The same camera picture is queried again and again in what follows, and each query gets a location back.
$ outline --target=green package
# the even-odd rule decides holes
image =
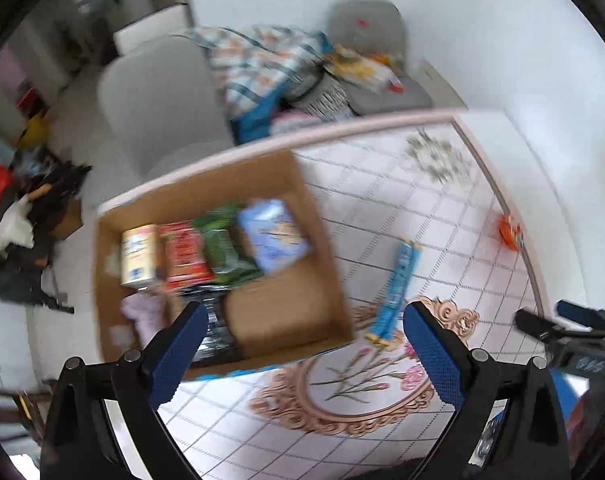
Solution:
[[[231,234],[239,209],[237,204],[222,206],[192,221],[202,235],[204,257],[218,285],[236,287],[263,276]]]

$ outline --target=blue gripper pad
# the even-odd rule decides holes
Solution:
[[[176,393],[186,369],[207,334],[208,326],[207,309],[204,305],[199,305],[158,360],[155,368],[150,370],[149,403],[154,410],[169,402]]]
[[[465,402],[460,370],[431,327],[411,305],[405,309],[403,329],[438,396],[459,410]]]
[[[605,320],[598,315],[597,310],[560,300],[556,304],[556,312],[559,316],[570,319],[582,326],[590,326],[597,330],[605,330]]]

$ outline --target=pink towel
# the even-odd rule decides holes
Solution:
[[[134,321],[143,348],[160,330],[166,327],[165,303],[164,296],[151,295],[146,292],[136,292],[122,300],[120,310],[128,319]]]

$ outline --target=small cardboard box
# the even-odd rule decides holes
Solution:
[[[222,376],[304,359],[354,338],[323,222],[295,156],[283,151],[193,174],[116,206],[98,219],[94,293],[106,361],[126,349],[131,322],[120,311],[134,290],[121,286],[117,265],[122,232],[145,224],[189,220],[234,201],[281,198],[313,251],[273,275],[233,291],[226,303],[228,326],[247,359],[189,368],[185,378]]]
[[[82,227],[82,208],[80,200],[72,198],[69,200],[67,211],[65,211],[60,223],[52,230],[52,235],[58,240],[67,240],[78,229]]]

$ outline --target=red food package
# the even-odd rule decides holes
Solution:
[[[202,236],[190,222],[161,225],[160,236],[165,240],[168,288],[175,290],[215,278],[202,255]]]

